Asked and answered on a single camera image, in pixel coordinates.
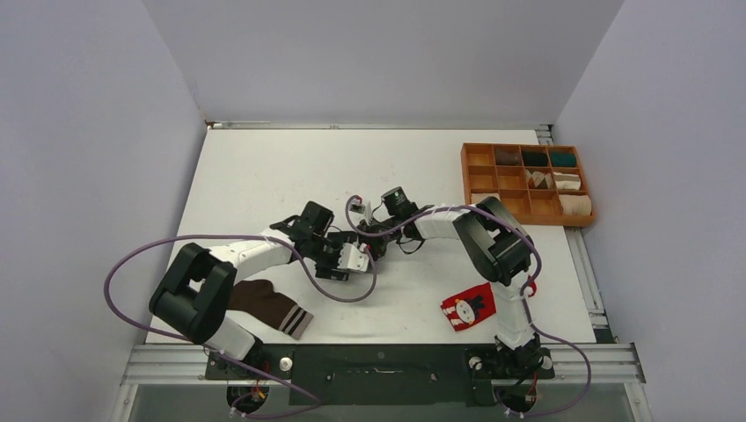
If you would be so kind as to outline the red patterned sock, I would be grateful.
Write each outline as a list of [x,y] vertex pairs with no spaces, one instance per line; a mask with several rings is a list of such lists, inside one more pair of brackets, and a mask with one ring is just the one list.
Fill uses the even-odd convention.
[[488,325],[503,336],[534,332],[516,282],[485,282],[443,299],[440,310],[455,331]]

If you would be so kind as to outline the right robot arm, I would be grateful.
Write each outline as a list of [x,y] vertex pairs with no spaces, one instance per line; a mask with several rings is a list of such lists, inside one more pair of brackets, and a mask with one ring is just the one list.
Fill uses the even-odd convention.
[[401,187],[382,197],[389,215],[378,221],[369,202],[354,195],[346,204],[346,215],[359,214],[355,232],[366,243],[376,240],[389,244],[401,238],[425,243],[435,239],[461,242],[477,273],[487,280],[490,291],[483,301],[457,300],[445,303],[455,327],[467,326],[467,317],[479,319],[494,303],[497,316],[496,341],[502,348],[496,354],[499,369],[518,376],[532,363],[528,344],[538,343],[532,325],[528,300],[536,291],[535,279],[542,261],[533,240],[502,202],[488,196],[472,205],[417,206]]

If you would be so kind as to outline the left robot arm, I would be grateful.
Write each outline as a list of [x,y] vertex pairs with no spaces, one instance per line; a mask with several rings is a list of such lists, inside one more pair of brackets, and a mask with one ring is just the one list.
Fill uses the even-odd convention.
[[241,378],[261,369],[260,340],[227,316],[235,284],[274,266],[304,258],[316,275],[346,280],[369,268],[369,256],[355,235],[327,231],[333,212],[308,202],[300,215],[271,224],[249,240],[204,248],[181,247],[150,298],[149,310],[196,345],[228,355],[228,367]]

